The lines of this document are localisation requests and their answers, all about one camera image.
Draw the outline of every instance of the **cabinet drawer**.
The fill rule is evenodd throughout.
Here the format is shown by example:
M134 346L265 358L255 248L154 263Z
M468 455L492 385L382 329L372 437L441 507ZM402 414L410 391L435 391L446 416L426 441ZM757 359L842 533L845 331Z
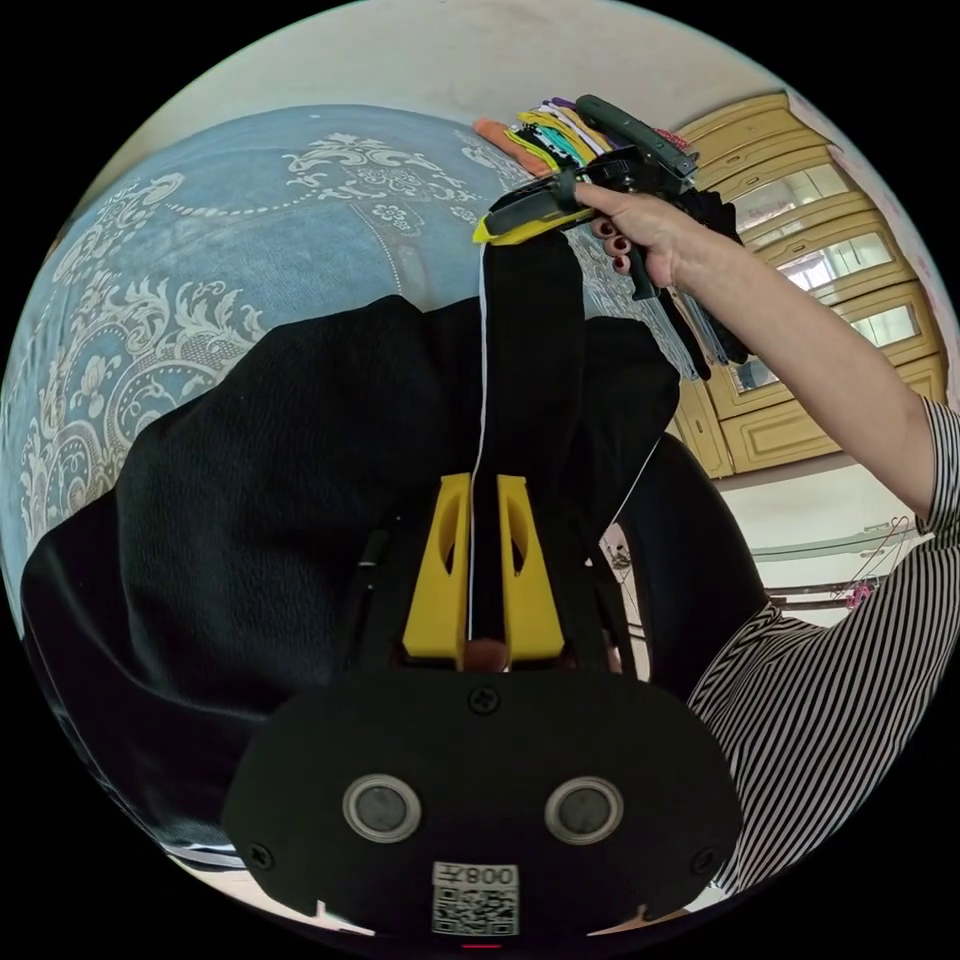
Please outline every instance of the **cabinet drawer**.
M740 100L714 110L706 116L691 121L676 132L688 143L697 143L710 134L717 133L723 127L740 123L750 117L765 113L789 112L789 106L790 101L785 93L751 97L749 100Z
M940 354L904 364L897 368L897 373L914 393L919 393L921 397L934 403L947 402L946 371Z
M718 479L733 473L720 421L702 381L680 381L680 404L671 428L669 432L690 448L708 476Z
M901 379L921 396L943 403L943 364L939 354L898 368ZM796 400L746 413L721 424L737 473L776 467L835 453L840 448Z
M738 137L744 136L742 131L732 131L732 133ZM728 180L743 170L784 154L809 150L823 146L825 143L826 141L819 133L799 125L795 130L786 130L775 136L763 137L749 143L744 143L741 139L729 150L713 158L701 151L700 159L697 161L700 169L696 173L694 183L700 190L712 190L718 183Z
M721 423L737 473L836 453L840 448L796 400Z

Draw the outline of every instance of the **stack of folded socks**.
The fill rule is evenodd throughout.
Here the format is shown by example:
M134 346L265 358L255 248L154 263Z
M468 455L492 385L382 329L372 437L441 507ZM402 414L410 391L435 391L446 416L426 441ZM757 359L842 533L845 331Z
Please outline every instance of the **stack of folded socks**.
M517 123L508 126L486 117L473 129L534 177L549 177L561 170L586 166L603 153L626 146L594 130L577 113L571 100L553 97L539 107L517 114ZM687 143L667 130L657 130L681 150Z

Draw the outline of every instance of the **white string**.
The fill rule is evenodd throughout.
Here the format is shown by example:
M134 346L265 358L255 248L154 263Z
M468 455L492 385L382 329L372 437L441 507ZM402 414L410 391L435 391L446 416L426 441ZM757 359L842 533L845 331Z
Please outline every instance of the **white string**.
M613 519L610 523L607 524L607 529L617 522L617 517L623 513L623 508L627 505L627 501L630 499L631 494L633 493L633 488L637 485L639 479L643 476L643 471L647 469L647 464L650 462L650 458L656 453L657 447L660 446L660 438L657 438L657 442L653 445L650 452L647 454L647 459L643 461L643 466L640 468L640 472L637 474L636 480L630 484L630 489L627 491L627 495L623 498L623 503L620 504L620 509L613 515Z
M467 640L473 639L473 561L476 552L474 525L476 516L473 509L474 488L480 461L483 459L483 441L487 431L487 293L483 276L485 243L480 245L480 446L477 448L477 461L470 474L470 570L467 586Z

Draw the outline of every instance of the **woman's arm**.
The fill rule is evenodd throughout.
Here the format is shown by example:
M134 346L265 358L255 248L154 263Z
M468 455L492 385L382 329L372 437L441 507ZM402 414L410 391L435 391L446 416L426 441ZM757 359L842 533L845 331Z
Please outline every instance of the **woman's arm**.
M699 228L685 240L677 286L760 357L828 437L926 520L935 474L930 426L923 400L883 353L726 237Z

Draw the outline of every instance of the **qr code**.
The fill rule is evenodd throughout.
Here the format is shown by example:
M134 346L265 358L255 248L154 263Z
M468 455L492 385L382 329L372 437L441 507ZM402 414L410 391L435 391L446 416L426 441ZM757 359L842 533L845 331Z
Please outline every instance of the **qr code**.
M518 932L517 890L435 887L433 932L509 937Z

